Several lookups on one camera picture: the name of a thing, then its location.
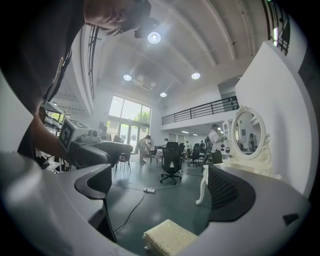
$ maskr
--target power strip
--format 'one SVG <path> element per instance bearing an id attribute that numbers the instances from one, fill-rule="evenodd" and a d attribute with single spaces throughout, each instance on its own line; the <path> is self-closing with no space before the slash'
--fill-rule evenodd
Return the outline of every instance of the power strip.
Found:
<path id="1" fill-rule="evenodd" d="M 143 191 L 146 193 L 151 193 L 151 194 L 155 193 L 155 190 L 153 188 L 144 188 Z"/>

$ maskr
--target white vanity table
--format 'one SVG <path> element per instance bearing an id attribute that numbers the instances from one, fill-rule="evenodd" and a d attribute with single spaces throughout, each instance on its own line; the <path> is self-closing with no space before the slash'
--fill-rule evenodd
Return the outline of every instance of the white vanity table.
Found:
<path id="1" fill-rule="evenodd" d="M 269 149 L 269 137 L 263 119 L 254 109 L 240 106 L 231 126 L 230 158 L 223 159 L 223 163 L 215 164 L 221 169 L 232 168 L 247 171 L 267 177 L 281 180 L 281 175 L 274 174 L 271 152 Z M 196 201 L 202 203 L 205 194 L 205 186 L 208 185 L 208 165 L 203 166 L 203 178 L 200 184 L 200 198 Z"/>

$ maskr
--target mirror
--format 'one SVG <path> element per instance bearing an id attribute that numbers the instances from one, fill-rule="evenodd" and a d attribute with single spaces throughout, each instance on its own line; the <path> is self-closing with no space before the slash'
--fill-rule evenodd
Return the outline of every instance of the mirror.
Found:
<path id="1" fill-rule="evenodd" d="M 256 155 L 261 148 L 262 121 L 253 110 L 243 109 L 234 119 L 234 146 L 246 156 Z"/>

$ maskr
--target white wall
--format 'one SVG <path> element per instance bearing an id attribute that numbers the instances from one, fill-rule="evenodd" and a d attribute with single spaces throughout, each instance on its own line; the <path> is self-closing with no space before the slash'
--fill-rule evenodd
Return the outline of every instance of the white wall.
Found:
<path id="1" fill-rule="evenodd" d="M 168 106 L 163 110 L 163 117 L 202 104 L 221 100 L 218 86 L 215 84 L 200 88 L 190 93 L 183 93 L 184 92 L 182 91 L 181 95 L 176 97 L 172 104 L 168 104 Z"/>
<path id="2" fill-rule="evenodd" d="M 296 70 L 271 41 L 264 42 L 235 92 L 239 104 L 256 110 L 265 123 L 274 172 L 308 197 L 308 176 L 315 176 L 318 163 L 318 130 Z"/>
<path id="3" fill-rule="evenodd" d="M 293 69 L 298 72 L 307 51 L 307 39 L 299 25 L 290 16 L 290 41 L 286 57 Z"/>

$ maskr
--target tree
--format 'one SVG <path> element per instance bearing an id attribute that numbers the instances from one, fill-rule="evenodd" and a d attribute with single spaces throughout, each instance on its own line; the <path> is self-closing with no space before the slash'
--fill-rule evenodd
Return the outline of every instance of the tree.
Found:
<path id="1" fill-rule="evenodd" d="M 139 112 L 136 117 L 133 119 L 134 121 L 141 122 L 141 123 L 149 123 L 150 112 L 143 111 L 142 114 Z"/>

